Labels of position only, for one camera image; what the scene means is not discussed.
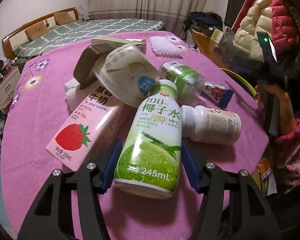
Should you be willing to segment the pink sleeve forearm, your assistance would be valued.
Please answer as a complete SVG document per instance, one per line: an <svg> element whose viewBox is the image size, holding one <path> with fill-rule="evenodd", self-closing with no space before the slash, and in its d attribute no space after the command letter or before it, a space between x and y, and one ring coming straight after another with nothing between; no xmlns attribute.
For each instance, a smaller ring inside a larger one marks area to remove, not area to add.
<svg viewBox="0 0 300 240"><path fill-rule="evenodd" d="M300 119L293 132L276 139L273 170L278 193L289 193L300 185Z"/></svg>

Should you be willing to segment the person right hand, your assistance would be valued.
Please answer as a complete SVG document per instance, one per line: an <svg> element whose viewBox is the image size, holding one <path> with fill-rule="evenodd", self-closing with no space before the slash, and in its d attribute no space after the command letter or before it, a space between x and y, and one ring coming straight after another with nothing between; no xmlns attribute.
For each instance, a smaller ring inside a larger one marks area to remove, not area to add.
<svg viewBox="0 0 300 240"><path fill-rule="evenodd" d="M263 129L269 135L288 135L296 129L296 120L288 93L278 85L259 81L256 100L263 119Z"/></svg>

